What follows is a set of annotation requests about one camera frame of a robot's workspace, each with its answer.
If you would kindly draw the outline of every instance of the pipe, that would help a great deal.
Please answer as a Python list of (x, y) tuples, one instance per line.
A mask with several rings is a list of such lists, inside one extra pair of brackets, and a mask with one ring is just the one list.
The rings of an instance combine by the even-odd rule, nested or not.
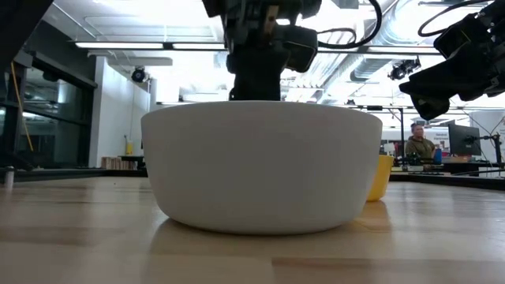
[[(403, 21), (409, 20), (407, 16), (402, 14), (403, 9), (416, 4), (417, 3), (413, 0), (399, 0), (393, 2), (394, 6), (387, 9), (389, 12), (385, 15), (383, 21), (385, 24), (376, 38), (372, 40), (371, 45), (406, 45), (422, 41), (416, 33), (414, 33), (416, 35), (415, 37), (407, 38), (403, 35), (405, 32), (400, 32), (399, 30), (399, 28), (404, 28), (405, 26), (416, 26), (413, 23), (402, 23)], [(384, 67), (390, 61), (390, 59), (365, 58), (359, 54), (350, 54), (346, 56), (342, 64), (333, 72), (332, 76), (325, 80), (322, 87), (329, 90), (336, 82), (341, 80), (347, 81), (349, 79), (364, 83), (375, 71)]]

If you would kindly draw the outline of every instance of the wooden table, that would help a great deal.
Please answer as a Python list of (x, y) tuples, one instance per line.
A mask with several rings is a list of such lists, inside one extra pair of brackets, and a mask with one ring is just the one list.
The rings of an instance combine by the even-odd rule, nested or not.
[(505, 196), (391, 183), (320, 234), (243, 237), (167, 220), (147, 179), (0, 192), (0, 283), (504, 283)]

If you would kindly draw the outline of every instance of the exposed ductwork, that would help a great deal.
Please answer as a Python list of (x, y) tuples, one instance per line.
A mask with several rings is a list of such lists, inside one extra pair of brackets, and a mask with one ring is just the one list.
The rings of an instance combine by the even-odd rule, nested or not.
[[(422, 17), (412, 18), (415, 9), (418, 7), (417, 1), (399, 0), (392, 5), (392, 8), (383, 19), (380, 32), (370, 44), (392, 46), (420, 43), (423, 39), (417, 36), (416, 30), (419, 27), (417, 22), (424, 19)], [(354, 82), (365, 83), (376, 71), (383, 68), (390, 61), (391, 59), (387, 58), (365, 58), (361, 54), (350, 54), (334, 70), (332, 76), (324, 82), (323, 88), (328, 90), (333, 84), (348, 81), (349, 79)]]

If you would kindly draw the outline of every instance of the ceramic bowl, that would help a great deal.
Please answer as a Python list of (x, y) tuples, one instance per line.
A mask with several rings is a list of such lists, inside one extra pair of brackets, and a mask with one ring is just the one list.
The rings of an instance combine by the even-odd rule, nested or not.
[(189, 226), (303, 234), (358, 216), (382, 123), (358, 110), (285, 102), (171, 106), (142, 118), (156, 201)]

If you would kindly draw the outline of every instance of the man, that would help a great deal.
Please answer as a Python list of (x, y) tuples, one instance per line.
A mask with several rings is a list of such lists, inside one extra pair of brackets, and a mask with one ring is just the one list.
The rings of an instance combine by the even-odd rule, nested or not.
[(409, 137), (409, 141), (407, 142), (406, 154), (416, 153), (421, 159), (433, 159), (435, 156), (435, 145), (425, 138), (423, 126), (413, 123), (410, 128), (412, 136)]

